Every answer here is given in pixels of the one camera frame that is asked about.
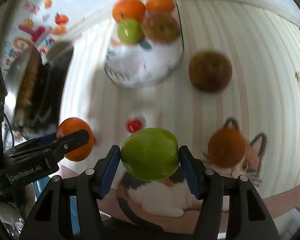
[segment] screw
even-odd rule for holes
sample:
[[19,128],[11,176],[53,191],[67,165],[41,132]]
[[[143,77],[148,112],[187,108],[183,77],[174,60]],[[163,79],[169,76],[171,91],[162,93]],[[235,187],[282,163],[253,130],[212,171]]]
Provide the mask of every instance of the screw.
[[241,181],[248,181],[248,177],[246,175],[241,175],[239,178]]
[[52,177],[53,182],[57,182],[61,177],[59,175],[55,175]]
[[94,173],[94,169],[87,169],[86,174],[87,175],[92,175]]
[[214,170],[212,170],[212,169],[206,169],[206,174],[207,175],[213,175],[214,174]]

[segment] cat illustration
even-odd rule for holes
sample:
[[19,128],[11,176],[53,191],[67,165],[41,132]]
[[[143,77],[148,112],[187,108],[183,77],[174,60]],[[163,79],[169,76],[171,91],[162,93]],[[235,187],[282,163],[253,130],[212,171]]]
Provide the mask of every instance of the cat illustration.
[[[202,201],[190,193],[180,167],[172,176],[160,181],[137,179],[126,172],[118,186],[117,198],[129,200],[149,214],[165,217],[181,217],[184,210],[199,209],[202,205]],[[122,201],[119,205],[125,214],[130,212],[129,207],[120,203]]]
[[[239,130],[238,122],[233,118],[228,118],[224,127]],[[259,175],[261,160],[266,149],[266,142],[266,135],[263,133],[259,133],[255,136],[251,143],[246,142],[245,153],[242,160],[231,168],[224,169],[210,163],[207,153],[203,153],[201,160],[207,169],[213,169],[221,176],[237,179],[240,175],[246,175],[258,190],[262,181]],[[229,196],[223,197],[222,210],[229,210]]]
[[[224,126],[239,130],[238,123],[233,118],[229,118]],[[246,142],[242,160],[231,168],[223,169],[211,164],[209,155],[206,153],[203,153],[201,160],[207,169],[213,169],[221,176],[236,179],[240,175],[246,175],[258,189],[261,183],[259,178],[261,158],[265,148],[266,136],[260,133],[251,143]],[[187,210],[200,210],[202,205],[202,201],[197,200],[190,193],[180,167],[172,176],[161,181],[144,181],[126,172],[118,185],[116,194],[121,210],[131,221],[139,225],[145,223],[142,217],[136,215],[136,213],[142,213],[140,209],[154,216],[178,218],[182,217]],[[222,209],[223,211],[229,210],[229,196],[224,197]]]

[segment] cat face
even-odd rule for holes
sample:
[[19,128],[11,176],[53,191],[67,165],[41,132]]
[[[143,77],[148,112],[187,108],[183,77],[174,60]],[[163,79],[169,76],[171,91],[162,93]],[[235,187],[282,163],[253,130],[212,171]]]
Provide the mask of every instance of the cat face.
[[[237,121],[232,118],[226,121],[224,127],[239,130]],[[244,156],[237,165],[227,169],[220,168],[210,163],[208,155],[205,155],[203,163],[206,168],[215,170],[221,176],[237,179],[240,175],[246,175],[256,187],[259,187],[261,183],[261,179],[259,178],[261,158],[265,148],[266,136],[263,133],[260,133],[251,143],[246,142]]]

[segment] green apple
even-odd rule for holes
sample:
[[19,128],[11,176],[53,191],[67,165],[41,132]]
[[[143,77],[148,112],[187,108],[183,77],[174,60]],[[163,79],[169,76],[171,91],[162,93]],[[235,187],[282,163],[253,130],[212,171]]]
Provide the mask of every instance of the green apple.
[[117,35],[119,40],[125,44],[136,44],[144,37],[141,24],[135,19],[121,21]]
[[121,161],[127,171],[138,179],[165,179],[178,169],[178,141],[167,130],[142,129],[124,142]]

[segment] tangerine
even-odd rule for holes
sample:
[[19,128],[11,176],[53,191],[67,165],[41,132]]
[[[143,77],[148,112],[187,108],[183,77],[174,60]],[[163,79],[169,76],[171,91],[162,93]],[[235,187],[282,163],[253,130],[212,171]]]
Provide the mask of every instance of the tangerine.
[[172,0],[148,0],[146,4],[147,11],[171,12],[174,8]]
[[146,7],[140,0],[119,0],[113,7],[112,17],[117,23],[129,18],[140,22],[145,11]]
[[68,160],[80,162],[86,159],[92,151],[94,144],[94,136],[90,126],[83,120],[77,117],[71,117],[64,120],[58,127],[57,138],[63,137],[75,131],[84,129],[89,133],[89,141],[81,147],[65,154]]
[[208,143],[209,159],[220,168],[231,168],[242,160],[245,148],[241,133],[233,128],[224,127],[217,131]]

